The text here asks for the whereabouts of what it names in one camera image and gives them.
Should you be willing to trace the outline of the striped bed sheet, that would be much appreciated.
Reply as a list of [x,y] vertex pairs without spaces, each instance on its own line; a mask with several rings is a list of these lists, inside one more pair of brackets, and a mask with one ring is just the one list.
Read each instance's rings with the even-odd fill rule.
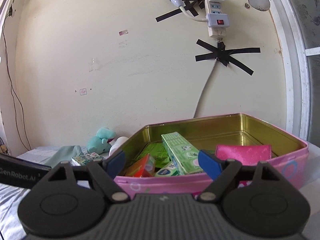
[[[56,147],[38,147],[18,157],[44,163]],[[22,230],[39,236],[64,238],[94,226],[105,203],[97,192],[77,184],[71,166],[57,164],[31,189],[1,184],[1,229],[7,239],[19,239]]]

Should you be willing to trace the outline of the white pill bottle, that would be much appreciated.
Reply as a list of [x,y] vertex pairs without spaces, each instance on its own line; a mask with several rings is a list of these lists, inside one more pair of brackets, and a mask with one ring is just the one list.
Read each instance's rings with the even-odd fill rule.
[[111,146],[108,155],[111,156],[114,152],[120,148],[122,144],[124,144],[128,140],[128,137],[119,137],[115,143]]

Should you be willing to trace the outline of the black tape cross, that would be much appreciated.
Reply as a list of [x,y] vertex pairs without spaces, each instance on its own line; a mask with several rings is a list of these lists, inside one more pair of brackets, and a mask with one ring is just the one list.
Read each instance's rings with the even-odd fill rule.
[[232,57],[235,54],[252,54],[252,53],[261,53],[259,47],[252,47],[252,48],[238,48],[238,49],[226,49],[226,46],[223,42],[217,42],[216,46],[213,46],[203,40],[198,39],[196,44],[201,46],[204,49],[207,49],[209,53],[196,55],[195,61],[206,61],[206,60],[217,60],[222,63],[225,67],[228,66],[229,63],[237,66],[248,75],[252,76],[254,71],[240,62],[239,60]]
[[[196,11],[195,6],[199,6],[200,9],[204,9],[204,0],[182,0],[184,5],[182,6],[187,13],[191,13],[192,17],[198,16],[199,13]],[[177,7],[177,9],[167,12],[161,16],[156,18],[157,22],[161,22],[166,20],[167,18],[173,17],[182,13],[181,9]]]

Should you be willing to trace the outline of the pink tissue packet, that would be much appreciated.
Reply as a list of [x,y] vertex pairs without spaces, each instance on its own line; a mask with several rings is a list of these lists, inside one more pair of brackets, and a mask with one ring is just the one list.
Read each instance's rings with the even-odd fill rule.
[[217,145],[215,156],[221,160],[235,159],[242,165],[254,165],[272,158],[271,145]]

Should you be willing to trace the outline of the window frame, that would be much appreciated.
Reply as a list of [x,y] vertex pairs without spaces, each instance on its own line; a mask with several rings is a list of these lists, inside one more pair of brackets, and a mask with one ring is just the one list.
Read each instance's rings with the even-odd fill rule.
[[285,129],[319,145],[319,0],[272,0],[283,57]]

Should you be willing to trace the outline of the teal plush toy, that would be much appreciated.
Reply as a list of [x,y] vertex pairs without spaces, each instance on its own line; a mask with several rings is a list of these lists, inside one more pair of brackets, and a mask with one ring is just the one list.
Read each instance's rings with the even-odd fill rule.
[[115,137],[116,132],[109,128],[103,127],[98,129],[96,135],[87,143],[87,152],[96,154],[108,153],[112,146],[110,142],[113,141]]

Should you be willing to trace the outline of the green patterned tissue pack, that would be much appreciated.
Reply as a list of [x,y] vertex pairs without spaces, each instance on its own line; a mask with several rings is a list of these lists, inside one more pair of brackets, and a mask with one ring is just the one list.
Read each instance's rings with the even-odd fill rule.
[[72,166],[85,166],[92,161],[101,161],[105,160],[104,157],[100,156],[97,153],[87,153],[71,159]]

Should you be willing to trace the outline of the green medicine box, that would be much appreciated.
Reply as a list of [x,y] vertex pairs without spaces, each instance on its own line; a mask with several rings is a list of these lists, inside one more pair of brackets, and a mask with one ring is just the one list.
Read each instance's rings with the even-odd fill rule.
[[172,161],[155,173],[155,177],[172,177],[178,175],[179,172]]

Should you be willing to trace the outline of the white power strip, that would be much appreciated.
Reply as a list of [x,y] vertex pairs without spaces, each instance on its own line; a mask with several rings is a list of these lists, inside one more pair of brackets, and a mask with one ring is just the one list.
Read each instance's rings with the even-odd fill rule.
[[[224,14],[222,11],[222,3],[223,2],[209,2],[208,0],[204,0],[206,15],[209,13]],[[209,37],[221,40],[226,36],[226,28],[210,28],[210,27],[208,27],[208,33],[209,33]]]

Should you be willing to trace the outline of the red cigarette box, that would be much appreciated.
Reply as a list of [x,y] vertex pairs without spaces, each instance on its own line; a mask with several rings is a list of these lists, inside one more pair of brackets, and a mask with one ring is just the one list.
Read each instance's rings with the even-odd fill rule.
[[127,168],[124,174],[126,177],[153,177],[155,174],[155,159],[147,154]]

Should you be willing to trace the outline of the green toothpaste box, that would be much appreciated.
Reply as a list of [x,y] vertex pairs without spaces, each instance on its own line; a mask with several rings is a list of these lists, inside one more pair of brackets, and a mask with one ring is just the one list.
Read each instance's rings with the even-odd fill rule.
[[178,132],[161,135],[163,146],[179,175],[202,173],[199,165],[199,150]]

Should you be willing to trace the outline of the mint green pouch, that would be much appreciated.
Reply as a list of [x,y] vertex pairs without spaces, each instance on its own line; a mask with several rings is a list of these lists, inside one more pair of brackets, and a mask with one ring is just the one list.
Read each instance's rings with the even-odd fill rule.
[[63,146],[59,148],[58,151],[44,163],[44,165],[54,168],[62,161],[71,161],[72,158],[83,154],[82,148],[79,145]]

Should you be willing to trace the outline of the black tape cross lower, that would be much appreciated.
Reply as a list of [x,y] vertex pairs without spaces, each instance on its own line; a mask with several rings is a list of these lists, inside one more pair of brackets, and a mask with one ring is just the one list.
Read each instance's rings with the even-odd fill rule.
[[225,67],[228,66],[229,63],[237,66],[248,75],[252,76],[254,71],[240,62],[239,60],[232,57],[235,54],[252,54],[252,53],[261,53],[259,47],[252,47],[252,48],[238,48],[238,49],[226,49],[226,46],[223,42],[217,42],[216,46],[213,46],[203,40],[198,39],[196,44],[201,46],[204,49],[207,49],[209,53],[196,55],[195,61],[206,61],[206,60],[217,60],[222,63]]

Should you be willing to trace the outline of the green sachet packet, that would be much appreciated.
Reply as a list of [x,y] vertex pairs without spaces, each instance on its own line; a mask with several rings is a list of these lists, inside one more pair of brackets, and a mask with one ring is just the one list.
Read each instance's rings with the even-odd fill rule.
[[156,168],[163,168],[170,163],[169,155],[162,143],[148,144],[142,152],[136,157],[137,160],[145,157],[147,154],[151,155],[155,160]]

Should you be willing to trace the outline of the black tape cross upper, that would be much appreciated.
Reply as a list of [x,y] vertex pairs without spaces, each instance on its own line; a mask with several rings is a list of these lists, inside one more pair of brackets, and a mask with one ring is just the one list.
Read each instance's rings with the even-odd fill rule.
[[[192,17],[198,16],[199,13],[196,11],[195,6],[199,6],[200,9],[204,9],[204,0],[182,0],[184,5],[182,6],[187,13],[191,13]],[[166,20],[167,18],[173,17],[182,13],[181,9],[177,7],[177,9],[167,12],[161,16],[156,18],[157,22],[161,22]]]

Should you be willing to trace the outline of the pink gold-lined tin box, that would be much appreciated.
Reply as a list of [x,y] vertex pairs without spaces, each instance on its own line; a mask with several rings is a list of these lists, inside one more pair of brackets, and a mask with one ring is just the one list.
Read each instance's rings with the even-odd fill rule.
[[147,144],[168,139],[187,156],[191,174],[114,181],[130,198],[197,194],[202,203],[257,194],[291,196],[302,185],[308,144],[252,116],[237,113],[145,126],[114,153],[126,169]]

